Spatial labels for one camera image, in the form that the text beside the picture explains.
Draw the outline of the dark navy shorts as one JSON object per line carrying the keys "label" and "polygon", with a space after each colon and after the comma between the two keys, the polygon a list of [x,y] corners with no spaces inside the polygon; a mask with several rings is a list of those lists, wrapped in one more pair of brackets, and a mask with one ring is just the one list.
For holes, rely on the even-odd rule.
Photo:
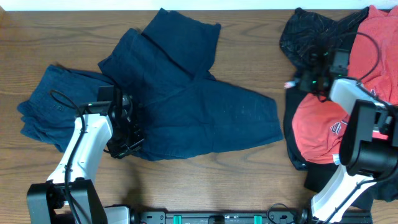
{"label": "dark navy shorts", "polygon": [[100,61],[102,73],[136,104],[144,133],[137,157],[186,159],[283,138],[275,100],[210,73],[220,30],[161,9],[143,31],[129,29]]}

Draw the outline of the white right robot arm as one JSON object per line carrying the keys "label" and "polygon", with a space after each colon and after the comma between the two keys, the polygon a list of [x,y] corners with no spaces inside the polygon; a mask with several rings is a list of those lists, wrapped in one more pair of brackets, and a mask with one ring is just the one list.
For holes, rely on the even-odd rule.
{"label": "white right robot arm", "polygon": [[343,108],[349,122],[337,170],[297,223],[339,223],[365,190],[397,175],[397,108],[348,77],[348,61],[347,50],[329,50],[298,81],[300,90],[324,96]]}

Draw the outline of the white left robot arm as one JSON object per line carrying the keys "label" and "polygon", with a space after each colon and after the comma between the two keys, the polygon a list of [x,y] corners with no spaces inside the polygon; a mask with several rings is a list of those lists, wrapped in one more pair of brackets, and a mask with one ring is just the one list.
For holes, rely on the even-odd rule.
{"label": "white left robot arm", "polygon": [[95,189],[103,153],[122,159],[144,142],[128,95],[103,89],[96,102],[77,106],[75,129],[48,179],[32,184],[27,205],[32,223],[139,223],[127,205],[105,207]]}

